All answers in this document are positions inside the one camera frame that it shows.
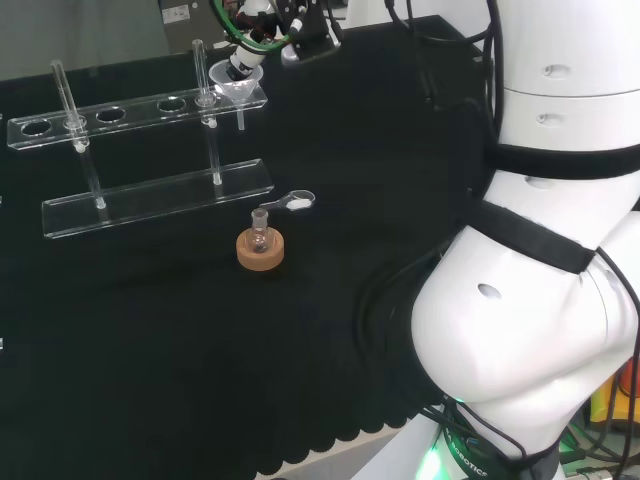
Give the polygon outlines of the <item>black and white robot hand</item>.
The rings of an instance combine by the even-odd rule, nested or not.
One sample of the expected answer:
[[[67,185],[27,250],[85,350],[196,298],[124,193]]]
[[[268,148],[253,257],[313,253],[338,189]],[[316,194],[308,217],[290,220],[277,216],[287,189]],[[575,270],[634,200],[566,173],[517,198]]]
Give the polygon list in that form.
[[[284,65],[310,62],[333,53],[343,38],[326,1],[241,1],[225,29],[236,45],[227,63],[234,81],[248,78],[270,55]]]

